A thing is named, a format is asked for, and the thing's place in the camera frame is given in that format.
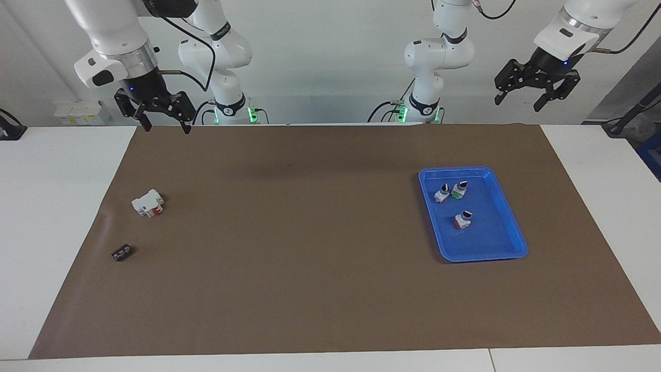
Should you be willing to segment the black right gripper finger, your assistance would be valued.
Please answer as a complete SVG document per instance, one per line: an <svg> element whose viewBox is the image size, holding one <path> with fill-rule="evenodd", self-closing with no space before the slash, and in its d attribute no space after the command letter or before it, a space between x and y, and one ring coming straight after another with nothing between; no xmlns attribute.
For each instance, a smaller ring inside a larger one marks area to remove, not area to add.
<svg viewBox="0 0 661 372"><path fill-rule="evenodd" d="M134 102L126 94L124 89L117 90L114 94L114 101L125 118L132 118L139 122L145 132L149 132L152 129L151 121L145 113L146 106L142 103L138 104L137 107L134 106Z"/></svg>
<svg viewBox="0 0 661 372"><path fill-rule="evenodd" d="M196 117L196 108L192 104L186 92L180 91L177 94L168 96L168 105L165 115L175 119L183 129L184 134L191 133L192 123Z"/></svg>

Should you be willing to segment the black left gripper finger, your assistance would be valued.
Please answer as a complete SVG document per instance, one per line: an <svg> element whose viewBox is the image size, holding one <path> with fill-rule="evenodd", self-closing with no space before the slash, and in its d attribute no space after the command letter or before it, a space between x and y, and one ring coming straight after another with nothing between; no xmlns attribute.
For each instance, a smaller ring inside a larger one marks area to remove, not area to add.
<svg viewBox="0 0 661 372"><path fill-rule="evenodd" d="M571 70L568 73L559 75L548 75L547 73L536 74L536 82L541 83L545 92L537 99L533 105L535 112L539 112L546 104L554 100L564 100L578 82L580 82L580 73L577 70Z"/></svg>
<svg viewBox="0 0 661 372"><path fill-rule="evenodd" d="M523 87L523 68L524 65L516 59L511 59L503 66L494 78L494 85L498 90L498 94L494 97L494 104L500 105L509 92Z"/></svg>

